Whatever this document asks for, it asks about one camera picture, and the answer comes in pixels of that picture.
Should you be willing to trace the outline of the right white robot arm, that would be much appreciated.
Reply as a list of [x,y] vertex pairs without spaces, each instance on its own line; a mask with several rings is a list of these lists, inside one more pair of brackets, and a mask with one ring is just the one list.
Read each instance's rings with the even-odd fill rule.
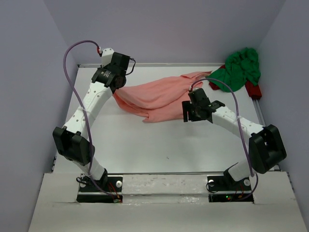
[[189,100],[182,102],[183,120],[206,120],[239,137],[245,147],[246,160],[237,162],[224,171],[222,184],[234,189],[252,174],[265,174],[281,161],[287,153],[279,129],[270,124],[253,123],[231,111],[220,101],[210,101],[205,91],[196,88],[188,93]]

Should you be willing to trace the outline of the pink t shirt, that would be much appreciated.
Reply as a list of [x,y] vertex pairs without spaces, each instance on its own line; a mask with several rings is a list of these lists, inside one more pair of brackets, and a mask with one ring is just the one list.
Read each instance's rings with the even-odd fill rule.
[[143,117],[145,123],[183,119],[182,102],[189,100],[189,88],[195,81],[210,74],[210,71],[192,72],[165,77],[138,86],[120,88],[113,97],[122,110]]

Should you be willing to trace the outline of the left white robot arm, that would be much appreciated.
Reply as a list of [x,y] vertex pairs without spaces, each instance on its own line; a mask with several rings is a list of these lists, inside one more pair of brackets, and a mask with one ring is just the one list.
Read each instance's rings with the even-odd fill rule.
[[53,131],[58,153],[75,163],[97,191],[106,188],[108,172],[94,157],[95,147],[90,129],[106,101],[125,85],[131,60],[131,57],[114,52],[113,49],[105,49],[102,64],[92,76],[79,107],[63,127],[56,127]]

